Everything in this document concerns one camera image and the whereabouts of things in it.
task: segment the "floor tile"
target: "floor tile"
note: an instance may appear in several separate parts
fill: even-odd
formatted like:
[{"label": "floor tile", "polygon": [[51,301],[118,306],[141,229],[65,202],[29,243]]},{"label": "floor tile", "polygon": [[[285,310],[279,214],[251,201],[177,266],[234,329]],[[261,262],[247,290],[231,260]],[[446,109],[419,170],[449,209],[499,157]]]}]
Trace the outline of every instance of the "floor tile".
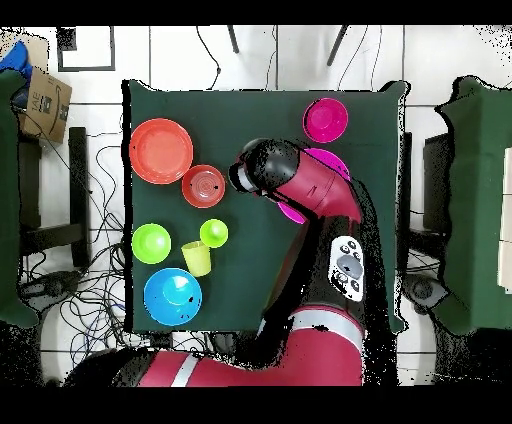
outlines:
[{"label": "floor tile", "polygon": [[[101,252],[105,247],[107,247],[109,239],[110,243],[116,243],[120,241],[121,236],[121,233],[109,232],[106,234],[105,231],[102,231],[99,234],[98,240],[91,245],[91,257],[94,258],[98,252]],[[57,268],[53,270],[60,270],[61,264],[62,261],[55,261],[50,263],[50,265],[46,265],[46,268],[42,269],[44,272],[47,272],[46,269],[50,267]],[[64,301],[63,305],[55,305],[48,311],[43,324],[41,349],[69,351],[71,348],[73,351],[84,350],[84,338],[83,336],[75,337],[77,333],[86,331],[86,326],[91,327],[91,325],[94,325],[91,327],[93,329],[101,328],[103,326],[103,322],[100,322],[98,327],[96,326],[96,323],[99,320],[102,321],[101,316],[98,318],[98,320],[95,321],[95,319],[99,316],[100,305],[97,303],[91,303],[98,302],[103,295],[101,290],[96,289],[105,289],[106,287],[110,288],[112,284],[116,283],[115,290],[113,290],[112,293],[119,298],[124,299],[123,281],[116,282],[117,278],[114,277],[110,277],[108,280],[106,278],[101,278],[98,280],[98,278],[101,277],[103,273],[108,272],[110,269],[109,253],[107,251],[101,256],[98,256],[97,260],[92,264],[90,268],[91,272],[89,272],[89,274],[84,277],[84,282],[79,285],[79,290],[84,290],[86,288],[92,289],[92,292],[88,292],[87,294],[84,293],[82,295],[84,297],[84,301],[80,301],[74,298],[73,303]],[[83,316],[83,322],[77,316],[78,313]],[[102,332],[102,330],[98,330],[96,334],[99,335]],[[105,344],[101,341],[97,341],[91,349],[102,350],[104,348]]]},{"label": "floor tile", "polygon": [[408,328],[397,336],[397,352],[435,352],[434,327],[428,315],[419,315],[404,296],[400,299],[400,313]]},{"label": "floor tile", "polygon": [[383,25],[382,38],[379,25],[350,25],[329,67],[327,59],[340,28],[279,26],[280,90],[336,90],[340,79],[341,90],[371,90],[373,73],[373,90],[377,91],[387,82],[401,79],[401,25]]},{"label": "floor tile", "polygon": [[[405,111],[405,129],[412,133],[411,152],[411,210],[423,212],[423,147],[427,138],[448,131],[444,119],[434,108],[407,107]],[[423,216],[411,213],[411,228],[423,229]]]},{"label": "floor tile", "polygon": [[406,25],[407,104],[447,102],[457,77],[474,75],[503,87],[512,81],[510,29],[498,25]]},{"label": "floor tile", "polygon": [[[199,26],[203,41],[222,70],[214,89],[265,88],[275,50],[272,25],[234,25],[234,32],[239,54],[233,52],[226,25]],[[217,65],[201,44],[195,26],[151,27],[153,88],[206,90],[216,75]]]},{"label": "floor tile", "polygon": [[[115,71],[59,72],[55,27],[27,27],[30,34],[45,37],[50,44],[48,70],[73,89],[72,103],[121,103],[121,81],[136,79],[149,83],[149,27],[115,26]],[[77,51],[63,52],[63,65],[98,66],[96,48],[104,51],[109,40],[87,36],[88,27],[77,27]]]},{"label": "floor tile", "polygon": [[[106,198],[114,188],[110,177],[98,166],[96,154],[106,146],[120,146],[122,135],[120,105],[71,105],[68,124],[63,143],[49,143],[41,140],[42,157],[40,160],[39,209],[42,227],[60,225],[69,222],[69,128],[85,127],[88,134],[88,170],[106,191]],[[111,173],[117,189],[108,204],[108,211],[124,221],[124,173],[121,152],[117,147],[107,148],[99,153],[98,161]],[[90,228],[99,228],[103,216],[103,193],[98,182],[89,176]]]},{"label": "floor tile", "polygon": [[401,386],[432,384],[435,374],[435,354],[398,354],[398,381]]},{"label": "floor tile", "polygon": [[64,352],[41,352],[41,365],[45,381],[56,378],[63,383],[73,370],[71,357]]}]

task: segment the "plastic cup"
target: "plastic cup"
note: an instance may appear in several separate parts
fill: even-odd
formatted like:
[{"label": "plastic cup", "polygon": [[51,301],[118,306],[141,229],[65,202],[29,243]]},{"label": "plastic cup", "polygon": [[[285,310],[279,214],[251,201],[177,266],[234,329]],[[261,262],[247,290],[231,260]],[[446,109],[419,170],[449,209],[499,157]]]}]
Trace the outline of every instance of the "plastic cup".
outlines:
[{"label": "plastic cup", "polygon": [[202,241],[193,241],[181,247],[188,272],[194,277],[202,277],[212,270],[210,248]]},{"label": "plastic cup", "polygon": [[228,240],[228,227],[220,219],[209,219],[201,225],[199,237],[208,247],[221,247]]}]

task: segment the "dark green tablecloth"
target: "dark green tablecloth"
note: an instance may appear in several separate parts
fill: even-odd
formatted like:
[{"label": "dark green tablecloth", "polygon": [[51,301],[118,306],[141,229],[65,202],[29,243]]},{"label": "dark green tablecloth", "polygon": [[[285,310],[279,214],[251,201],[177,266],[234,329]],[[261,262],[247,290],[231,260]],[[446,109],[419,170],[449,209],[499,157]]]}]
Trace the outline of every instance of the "dark green tablecloth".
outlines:
[{"label": "dark green tablecloth", "polygon": [[[240,149],[254,138],[284,138],[310,143],[302,129],[305,108],[321,97],[341,100],[349,114],[345,133],[332,143],[310,144],[338,154],[372,196],[379,220],[391,328],[394,331],[402,329],[402,322],[393,313],[393,297],[397,122],[405,83],[393,83],[379,93],[160,92],[148,90],[136,81],[130,81],[129,87],[132,131],[148,119],[172,119],[192,138],[193,165],[210,164],[224,174]],[[201,310],[189,323],[176,329],[257,329],[281,262],[299,226],[284,217],[272,202],[239,194],[229,183],[218,205],[196,209],[183,198],[181,182],[152,185],[132,172],[132,196],[133,228],[155,222],[166,227],[172,238],[171,253],[162,263],[144,265],[135,258],[133,260],[133,330],[172,329],[152,320],[145,310],[144,285],[151,274],[161,268],[186,269],[180,247],[198,240],[199,227],[209,218],[226,222],[229,240],[223,247],[212,250],[212,272],[199,278],[203,290]]]},{"label": "dark green tablecloth", "polygon": [[505,149],[512,147],[512,91],[459,79],[438,110],[446,114],[455,156],[450,167],[444,281],[452,294],[434,313],[455,334],[512,329],[512,295],[497,283]]},{"label": "dark green tablecloth", "polygon": [[18,298],[20,278],[20,195],[18,184],[18,121],[11,97],[25,84],[17,71],[0,71],[0,320],[28,328],[37,313]]}]

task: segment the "red bowl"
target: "red bowl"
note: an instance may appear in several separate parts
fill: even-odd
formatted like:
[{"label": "red bowl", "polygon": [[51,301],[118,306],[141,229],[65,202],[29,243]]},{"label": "red bowl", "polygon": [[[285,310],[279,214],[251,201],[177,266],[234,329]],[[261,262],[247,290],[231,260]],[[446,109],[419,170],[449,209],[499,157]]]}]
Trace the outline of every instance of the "red bowl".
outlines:
[{"label": "red bowl", "polygon": [[226,182],[218,169],[210,165],[190,168],[181,180],[185,200],[196,208],[210,208],[220,202]]}]

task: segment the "plastic bowl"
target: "plastic bowl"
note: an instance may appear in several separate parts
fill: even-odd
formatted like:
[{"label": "plastic bowl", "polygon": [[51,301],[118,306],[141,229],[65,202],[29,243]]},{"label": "plastic bowl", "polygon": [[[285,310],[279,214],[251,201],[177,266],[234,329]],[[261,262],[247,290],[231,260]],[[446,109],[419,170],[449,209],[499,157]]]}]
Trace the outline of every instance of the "plastic bowl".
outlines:
[{"label": "plastic bowl", "polygon": [[317,143],[336,140],[347,128],[347,109],[336,99],[324,98],[311,103],[304,112],[302,126],[306,135]]},{"label": "plastic bowl", "polygon": [[210,165],[190,168],[181,181],[185,200],[196,208],[210,208],[224,196],[226,182],[220,171]]},{"label": "plastic bowl", "polygon": [[228,227],[220,219],[209,219],[201,225],[199,237],[208,247],[221,247],[228,240]]},{"label": "plastic bowl", "polygon": [[197,315],[202,301],[197,280],[180,268],[154,273],[144,287],[144,305],[151,318],[163,325],[181,325]]},{"label": "plastic bowl", "polygon": [[171,236],[158,224],[141,225],[132,237],[135,257],[145,264],[162,262],[171,251]]}]

